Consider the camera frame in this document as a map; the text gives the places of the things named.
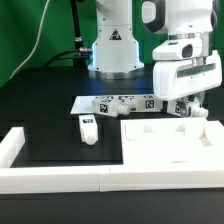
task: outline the white foam tray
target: white foam tray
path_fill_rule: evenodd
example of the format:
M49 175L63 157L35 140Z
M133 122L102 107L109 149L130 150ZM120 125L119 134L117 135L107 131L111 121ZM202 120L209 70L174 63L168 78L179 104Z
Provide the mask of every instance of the white foam tray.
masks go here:
M224 128L201 118L121 121L123 165L10 168L23 144L0 144L0 194L224 187Z

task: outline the black symbol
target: black symbol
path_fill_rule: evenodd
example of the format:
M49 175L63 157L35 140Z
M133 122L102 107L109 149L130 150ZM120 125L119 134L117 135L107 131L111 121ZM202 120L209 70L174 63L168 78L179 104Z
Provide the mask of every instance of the black symbol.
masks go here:
M114 30L113 34L110 37L110 40L121 40L121 36L118 33L117 29Z
M119 100L125 100L125 99L134 99L134 96L119 96L118 99Z
M176 104L175 113L180 114L180 107L178 106L178 104Z
M155 107L154 100L147 100L146 101L146 109L152 109Z
M83 123L84 123L84 124L90 124L90 123L93 123L93 119L84 119L84 120L83 120Z
M101 113L108 113L108 106L105 104L100 104L100 112Z
M111 100L114 99L113 96L107 96L106 98L107 98L107 99L111 99Z
M144 96L145 99L153 99L153 96Z
M189 107L189 109L188 109L188 116L191 116L191 107Z
M102 103L110 103L112 100L108 100L108 99L104 99L104 100L102 100L101 102Z

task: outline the printed label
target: printed label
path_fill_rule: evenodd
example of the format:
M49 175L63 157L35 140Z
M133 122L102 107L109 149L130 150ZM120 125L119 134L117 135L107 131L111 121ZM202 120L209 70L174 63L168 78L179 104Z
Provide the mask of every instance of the printed label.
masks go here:
M117 29L114 30L113 34L110 37L110 40L122 40L120 34Z
M146 102L146 109L155 108L155 102L154 102L154 100L147 100L145 102Z
M114 99L114 96L97 96L96 99L98 99L98 98L113 100Z
M188 163L188 161L170 161L170 163Z
M125 99L134 99L134 96L119 96L118 99L119 100L125 100Z
M108 105L100 104L100 112L101 113L108 113Z
M91 123L93 123L93 119L84 119L82 122L84 124L91 124Z
M144 96L145 99L153 99L153 96Z
M101 101L101 103L110 103L112 100L109 100L109 99L104 99Z

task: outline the black cable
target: black cable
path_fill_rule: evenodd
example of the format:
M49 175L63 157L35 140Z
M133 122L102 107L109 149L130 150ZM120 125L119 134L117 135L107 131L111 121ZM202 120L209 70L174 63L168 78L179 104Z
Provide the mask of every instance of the black cable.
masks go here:
M49 65L52 63L52 62L55 62L55 61L65 61L65 60L76 60L76 59L78 59L78 60L89 60L89 59L91 59L90 58L90 56L88 56L88 57L82 57L82 56L78 56L78 57L69 57L69 58L55 58L55 59L51 59L51 60L49 60L48 62L46 62L44 65L43 65L43 67L44 68L47 68L47 67L49 67Z
M72 7L72 18L75 32L75 48L79 49L83 47L83 41L81 38L80 26L79 26L79 16L78 16L78 8L76 0L70 0Z
M68 50L68 51L64 51L64 52L61 52L59 54L56 54L54 57L52 57L50 60L53 60L53 59L56 59L56 58L60 58L62 56L65 56L67 54L71 54L71 53L78 53L79 50L75 49L75 50Z

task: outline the white border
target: white border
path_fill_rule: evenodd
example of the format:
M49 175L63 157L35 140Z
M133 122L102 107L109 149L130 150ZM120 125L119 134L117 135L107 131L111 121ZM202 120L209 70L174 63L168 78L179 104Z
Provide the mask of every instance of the white border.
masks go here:
M9 168L24 143L23 128L12 128L0 144L0 194L224 187L221 163L151 169L126 165Z

